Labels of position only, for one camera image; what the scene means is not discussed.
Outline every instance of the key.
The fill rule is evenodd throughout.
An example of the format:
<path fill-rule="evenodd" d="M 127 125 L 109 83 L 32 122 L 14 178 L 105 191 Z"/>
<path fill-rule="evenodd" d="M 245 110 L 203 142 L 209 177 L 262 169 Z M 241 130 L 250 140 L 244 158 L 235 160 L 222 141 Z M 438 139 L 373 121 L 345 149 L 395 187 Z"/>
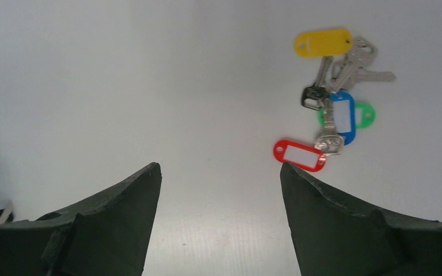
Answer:
<path fill-rule="evenodd" d="M 346 54 L 345 66 L 331 84 L 331 93 L 338 92 L 358 69 L 365 68 L 374 62 L 377 48 L 363 37 L 355 37 L 353 47 Z"/>
<path fill-rule="evenodd" d="M 323 87 L 326 83 L 326 75 L 333 62 L 332 56 L 325 56 L 321 60 L 321 65 L 319 66 L 318 75 L 313 85 L 304 88 L 302 91 L 302 98 L 300 103 L 305 108 L 310 108 L 313 110 L 321 109 L 319 105 L 320 100 L 327 98 L 329 93 Z"/>
<path fill-rule="evenodd" d="M 331 82 L 338 78 L 342 69 L 346 66 L 344 60 L 337 61 L 333 63 L 331 68 Z M 390 71 L 376 72 L 370 71 L 363 68 L 359 68 L 355 73 L 346 80 L 346 82 L 341 87 L 342 89 L 349 90 L 352 89 L 356 83 L 359 82 L 393 82 L 396 77 L 394 73 Z"/>
<path fill-rule="evenodd" d="M 325 117 L 325 125 L 323 131 L 316 139 L 314 147 L 322 151 L 325 155 L 341 154 L 345 139 L 336 131 L 333 120 L 333 102 L 329 98 L 323 100 L 323 114 Z"/>

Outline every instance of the bunch of keys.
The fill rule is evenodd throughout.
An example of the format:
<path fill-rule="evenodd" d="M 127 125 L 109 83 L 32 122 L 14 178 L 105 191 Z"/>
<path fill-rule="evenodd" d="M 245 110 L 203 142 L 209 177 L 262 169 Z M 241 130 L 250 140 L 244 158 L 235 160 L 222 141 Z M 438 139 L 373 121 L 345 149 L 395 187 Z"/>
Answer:
<path fill-rule="evenodd" d="M 333 61 L 332 55 L 348 47 L 348 39 L 343 42 L 340 36 L 333 41 L 336 44 L 340 43 L 340 46 L 333 52 L 328 47 L 320 51 L 331 55 L 323 56 L 313 85 L 304 88 L 302 92 L 301 105 L 318 110 L 321 116 L 323 130 L 317 137 L 314 147 L 281 140 L 274 148 L 277 160 L 293 163 L 308 171 L 322 169 L 326 163 L 326 156 L 341 154 L 343 146 L 355 138 L 356 128 L 366 128 L 375 119 L 375 110 L 372 106 L 366 103 L 355 104 L 347 91 L 359 82 L 392 82 L 396 78 L 389 71 L 374 72 L 367 69 L 374 62 L 378 50 L 363 37 L 353 38 L 350 48 L 344 53 L 344 59 L 336 62 Z M 327 83 L 326 76 L 329 72 L 331 77 Z"/>

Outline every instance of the yellow key tag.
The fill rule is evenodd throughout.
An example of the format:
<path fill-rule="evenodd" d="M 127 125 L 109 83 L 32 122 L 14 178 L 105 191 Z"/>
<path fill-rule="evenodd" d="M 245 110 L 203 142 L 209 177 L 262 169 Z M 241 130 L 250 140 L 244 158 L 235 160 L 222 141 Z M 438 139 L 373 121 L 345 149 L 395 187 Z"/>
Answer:
<path fill-rule="evenodd" d="M 300 56 L 334 56 L 348 52 L 353 45 L 352 34 L 346 29 L 320 30 L 300 34 L 294 50 Z"/>

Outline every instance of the key tag label window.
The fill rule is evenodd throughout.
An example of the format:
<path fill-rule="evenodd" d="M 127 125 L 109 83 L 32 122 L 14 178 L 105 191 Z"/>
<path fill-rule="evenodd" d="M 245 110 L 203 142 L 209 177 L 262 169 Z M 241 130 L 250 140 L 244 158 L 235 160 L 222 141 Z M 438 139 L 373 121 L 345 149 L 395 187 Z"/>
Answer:
<path fill-rule="evenodd" d="M 333 118 L 338 134 L 345 138 L 345 145 L 351 143 L 356 136 L 355 101 L 344 90 L 332 94 Z"/>
<path fill-rule="evenodd" d="M 352 34 L 346 29 L 301 33 L 294 41 L 294 51 L 304 58 L 343 55 L 352 46 Z"/>
<path fill-rule="evenodd" d="M 321 170 L 326 164 L 326 157 L 322 151 L 289 140 L 278 141 L 273 146 L 273 156 L 279 162 L 289 162 L 313 173 Z"/>
<path fill-rule="evenodd" d="M 368 103 L 356 102 L 355 103 L 355 126 L 359 128 L 370 127 L 377 116 L 375 109 Z M 321 126 L 325 125 L 325 118 L 323 115 L 323 110 L 318 112 L 318 121 Z"/>

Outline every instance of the green key tag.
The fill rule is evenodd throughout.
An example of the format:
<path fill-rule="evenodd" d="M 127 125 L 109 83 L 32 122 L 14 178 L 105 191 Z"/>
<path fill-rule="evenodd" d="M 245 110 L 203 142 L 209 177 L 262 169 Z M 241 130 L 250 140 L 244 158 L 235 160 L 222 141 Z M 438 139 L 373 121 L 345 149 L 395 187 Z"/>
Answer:
<path fill-rule="evenodd" d="M 376 117 L 375 109 L 370 104 L 363 102 L 355 103 L 356 128 L 370 127 L 374 123 L 375 117 Z M 318 120 L 322 126 L 325 125 L 322 109 L 318 112 Z"/>

